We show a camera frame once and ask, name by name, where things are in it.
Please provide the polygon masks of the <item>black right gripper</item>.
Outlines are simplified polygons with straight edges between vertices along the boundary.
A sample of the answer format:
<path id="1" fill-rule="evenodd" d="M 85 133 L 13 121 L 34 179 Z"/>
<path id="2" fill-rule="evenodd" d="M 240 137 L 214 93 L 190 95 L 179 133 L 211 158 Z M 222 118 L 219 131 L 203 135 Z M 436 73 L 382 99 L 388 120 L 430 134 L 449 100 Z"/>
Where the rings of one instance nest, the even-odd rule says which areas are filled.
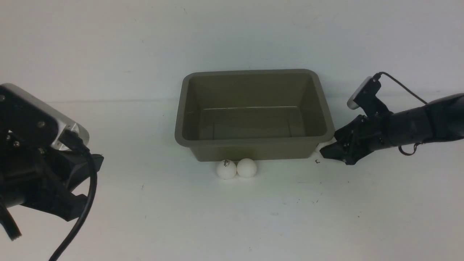
<path id="1" fill-rule="evenodd" d="M 393 147 L 384 122 L 362 115 L 335 131 L 334 138 L 336 143 L 321 148 L 320 155 L 346 165 L 355 165 L 374 151 Z"/>

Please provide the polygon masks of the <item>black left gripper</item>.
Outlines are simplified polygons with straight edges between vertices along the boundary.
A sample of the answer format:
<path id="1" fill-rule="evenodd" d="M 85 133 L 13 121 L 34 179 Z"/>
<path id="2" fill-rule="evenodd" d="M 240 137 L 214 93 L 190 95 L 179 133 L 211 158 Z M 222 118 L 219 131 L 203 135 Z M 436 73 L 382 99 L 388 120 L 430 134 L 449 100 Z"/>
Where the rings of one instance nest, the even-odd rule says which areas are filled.
<path id="1" fill-rule="evenodd" d="M 89 162 L 75 152 L 39 148 L 1 132 L 1 217 L 21 205 L 71 221 L 83 213 L 86 195 L 73 190 L 91 175 Z"/>

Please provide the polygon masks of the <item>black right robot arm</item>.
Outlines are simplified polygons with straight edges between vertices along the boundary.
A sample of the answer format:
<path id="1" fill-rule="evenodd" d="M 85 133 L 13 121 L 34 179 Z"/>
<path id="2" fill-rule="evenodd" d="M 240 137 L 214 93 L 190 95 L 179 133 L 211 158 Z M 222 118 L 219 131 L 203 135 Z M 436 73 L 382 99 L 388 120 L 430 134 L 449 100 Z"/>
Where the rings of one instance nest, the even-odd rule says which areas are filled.
<path id="1" fill-rule="evenodd" d="M 335 143 L 320 149 L 323 158 L 355 165 L 374 151 L 412 144 L 463 139 L 463 94 L 392 113 L 378 99 L 362 106 L 365 115 L 335 132 Z"/>

